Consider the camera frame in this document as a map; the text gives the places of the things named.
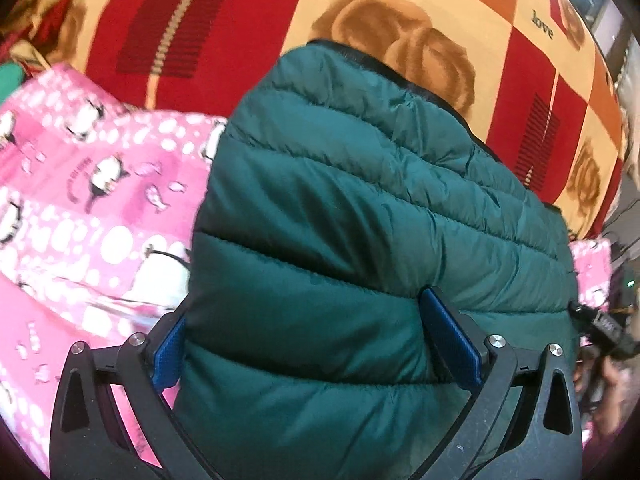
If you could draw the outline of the person right hand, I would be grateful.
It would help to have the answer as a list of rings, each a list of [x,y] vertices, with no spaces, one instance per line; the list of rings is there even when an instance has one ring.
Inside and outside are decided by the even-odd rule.
[[[593,346],[580,349],[573,375],[576,394],[580,400],[585,399],[586,390],[593,382],[594,390],[601,393],[590,414],[593,441],[611,437],[620,428],[630,378],[627,370],[623,362],[602,356]]]

